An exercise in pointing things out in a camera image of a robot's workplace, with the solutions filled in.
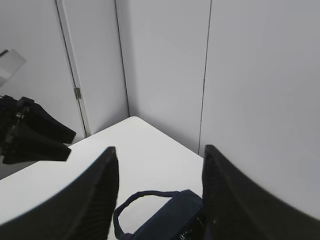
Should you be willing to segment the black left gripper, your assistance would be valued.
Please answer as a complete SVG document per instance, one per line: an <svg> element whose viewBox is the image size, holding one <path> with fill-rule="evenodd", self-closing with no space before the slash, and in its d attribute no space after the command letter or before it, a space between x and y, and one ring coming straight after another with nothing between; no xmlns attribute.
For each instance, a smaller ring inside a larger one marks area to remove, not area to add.
<svg viewBox="0 0 320 240"><path fill-rule="evenodd" d="M0 155L2 163L65 162L76 132L57 121L33 99L0 97Z"/></svg>

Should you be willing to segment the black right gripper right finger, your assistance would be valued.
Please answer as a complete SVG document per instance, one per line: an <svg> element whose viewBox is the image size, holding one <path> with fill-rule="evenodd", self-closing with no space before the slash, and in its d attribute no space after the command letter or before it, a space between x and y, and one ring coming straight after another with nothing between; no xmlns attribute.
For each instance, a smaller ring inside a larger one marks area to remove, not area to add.
<svg viewBox="0 0 320 240"><path fill-rule="evenodd" d="M202 168L206 237L212 240L318 240L320 221L260 187L214 145Z"/></svg>

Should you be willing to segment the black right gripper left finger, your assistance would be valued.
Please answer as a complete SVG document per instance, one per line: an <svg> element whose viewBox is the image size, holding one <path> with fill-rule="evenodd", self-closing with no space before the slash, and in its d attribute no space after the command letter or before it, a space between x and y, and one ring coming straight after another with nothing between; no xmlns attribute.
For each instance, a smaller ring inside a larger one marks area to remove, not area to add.
<svg viewBox="0 0 320 240"><path fill-rule="evenodd" d="M72 183L2 224L2 240L106 240L119 192L119 162L110 146Z"/></svg>

